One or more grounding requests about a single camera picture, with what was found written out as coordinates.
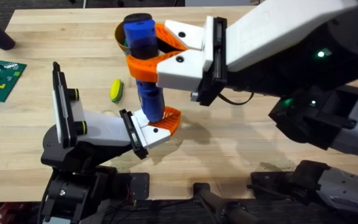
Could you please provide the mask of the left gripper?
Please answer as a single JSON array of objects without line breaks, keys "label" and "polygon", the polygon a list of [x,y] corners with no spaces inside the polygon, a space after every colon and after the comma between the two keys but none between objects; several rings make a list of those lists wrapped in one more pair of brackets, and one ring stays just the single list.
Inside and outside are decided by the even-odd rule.
[{"label": "left gripper", "polygon": [[145,148],[135,130],[130,111],[120,110],[120,116],[110,116],[83,109],[80,101],[54,103],[56,124],[43,139],[43,165],[69,173],[89,173],[97,166],[133,151],[145,159],[148,149],[168,140],[179,127],[181,111],[164,108],[160,121],[149,121],[142,110],[134,116],[141,125]]}]

